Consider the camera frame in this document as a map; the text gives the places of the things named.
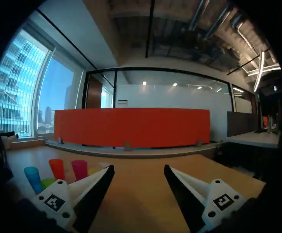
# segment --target cubicle divider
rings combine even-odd
[[[91,108],[58,110],[55,139],[89,146],[160,148],[210,142],[209,110]]]
[[[258,130],[258,115],[227,112],[227,136],[235,136]]]

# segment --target window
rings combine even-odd
[[[64,52],[51,58],[38,102],[37,133],[53,133],[55,111],[75,109],[83,69]]]
[[[19,137],[32,135],[33,91],[47,52],[23,30],[7,49],[0,64],[0,130],[15,131]]]
[[[101,108],[112,108],[112,107],[113,107],[113,95],[105,87],[102,87]]]
[[[236,112],[256,114],[255,95],[233,85]]]

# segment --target orange panel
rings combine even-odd
[[[105,108],[58,110],[55,139],[90,146],[187,146],[210,141],[209,110]]]

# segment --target white desk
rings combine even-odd
[[[273,133],[254,133],[249,132],[245,134],[239,134],[232,137],[227,137],[225,142],[239,143],[250,146],[258,146],[265,148],[277,148],[279,142],[279,135]]]

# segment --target wooden table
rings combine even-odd
[[[66,181],[75,180],[71,161],[83,159],[89,166],[100,162],[115,166],[112,183],[89,232],[189,232],[175,197],[164,176],[164,165],[185,172],[205,182],[221,178],[243,196],[257,197],[264,183],[224,167],[201,155],[158,159],[118,159],[79,155],[47,146],[9,151],[7,159],[14,174],[9,182],[16,197],[31,198],[34,192],[23,169],[36,166],[41,179],[53,177],[48,161],[64,160]]]

